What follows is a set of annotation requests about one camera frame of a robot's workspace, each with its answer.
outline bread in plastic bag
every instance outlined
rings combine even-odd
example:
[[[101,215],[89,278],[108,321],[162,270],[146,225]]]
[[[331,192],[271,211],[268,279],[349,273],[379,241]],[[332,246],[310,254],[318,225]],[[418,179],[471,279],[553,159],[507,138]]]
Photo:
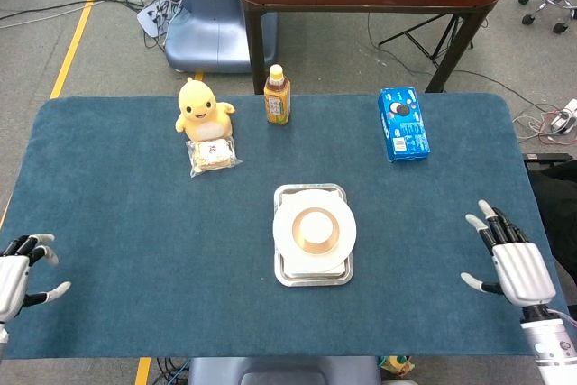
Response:
[[[187,149],[192,166],[191,178],[205,171],[227,169],[242,162],[236,158],[233,137],[203,142],[188,141]]]

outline stuffed animal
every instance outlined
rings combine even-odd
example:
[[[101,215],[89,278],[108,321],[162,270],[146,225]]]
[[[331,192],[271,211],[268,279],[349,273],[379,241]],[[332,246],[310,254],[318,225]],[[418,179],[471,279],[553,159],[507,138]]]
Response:
[[[179,92],[180,116],[176,122],[179,133],[186,133],[190,141],[203,142],[233,135],[229,114],[234,107],[217,103],[215,94],[202,81],[188,78]]]

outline cardboard box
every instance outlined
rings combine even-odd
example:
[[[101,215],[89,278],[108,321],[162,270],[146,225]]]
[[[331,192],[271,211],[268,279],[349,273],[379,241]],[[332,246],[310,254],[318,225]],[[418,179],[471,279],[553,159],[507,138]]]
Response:
[[[428,156],[429,143],[413,87],[382,89],[379,111],[390,162]]]

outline robot finger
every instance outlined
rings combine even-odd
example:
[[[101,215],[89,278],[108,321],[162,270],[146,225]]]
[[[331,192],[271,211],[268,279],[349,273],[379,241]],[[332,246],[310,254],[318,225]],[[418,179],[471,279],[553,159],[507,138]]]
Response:
[[[475,279],[470,273],[462,272],[461,278],[470,288],[478,290],[479,292],[494,293],[496,295],[503,295],[503,289],[498,283],[485,283],[484,281]]]
[[[493,211],[493,208],[485,201],[479,200],[479,208],[485,215],[485,220],[489,223],[490,230],[497,243],[509,243],[508,237],[505,234],[505,228],[500,222],[499,216]]]
[[[35,237],[38,240],[38,243],[53,243],[54,242],[54,235],[53,234],[31,234],[31,236]]]
[[[18,250],[24,241],[28,239],[28,235],[25,234],[23,236],[19,236],[18,238],[14,239],[2,252],[3,256],[12,256],[16,250]]]
[[[26,256],[31,253],[34,249],[36,244],[38,243],[38,239],[33,236],[28,236],[28,239],[23,242],[18,250],[14,253],[16,256]]]
[[[34,293],[33,295],[25,295],[22,307],[37,306],[38,304],[46,304],[54,299],[60,298],[70,288],[70,282],[64,281],[58,287],[50,292]]]
[[[510,243],[520,243],[521,241],[519,240],[517,233],[513,229],[513,224],[511,223],[511,220],[509,220],[508,217],[505,214],[503,214],[503,212],[500,209],[493,207],[493,211],[499,217],[500,223],[505,229],[505,234],[507,235],[508,241]]]
[[[489,250],[489,253],[492,256],[493,255],[493,247],[495,245],[497,245],[497,241],[495,241],[495,238],[493,237],[493,234],[489,230],[489,227],[487,227],[486,224],[484,224],[479,218],[477,218],[473,214],[467,214],[465,216],[465,219],[467,220],[467,223],[469,223],[470,225],[472,225],[475,228],[475,230],[477,231],[477,233],[479,234],[479,236],[481,237],[481,239],[485,243],[487,250]]]
[[[48,245],[39,245],[36,248],[34,248],[30,252],[30,254],[28,254],[28,258],[30,259],[30,265],[29,266],[32,266],[34,263],[39,261],[42,257],[46,257],[46,260],[52,266],[56,266],[59,264],[58,256]]]
[[[529,241],[529,238],[527,238],[525,232],[519,229],[516,225],[511,224],[511,226],[513,228],[513,231],[515,231],[515,234],[517,235],[517,238],[520,243],[531,243],[531,241]]]

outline power strip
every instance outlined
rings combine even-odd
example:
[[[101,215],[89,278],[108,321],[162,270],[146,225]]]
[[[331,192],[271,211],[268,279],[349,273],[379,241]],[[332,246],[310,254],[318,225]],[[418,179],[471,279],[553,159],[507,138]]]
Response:
[[[169,11],[168,2],[169,0],[152,2],[136,15],[138,23],[151,38],[160,37],[169,28],[173,11]]]
[[[567,134],[575,127],[575,123],[577,123],[577,99],[572,99],[551,122],[551,131]]]

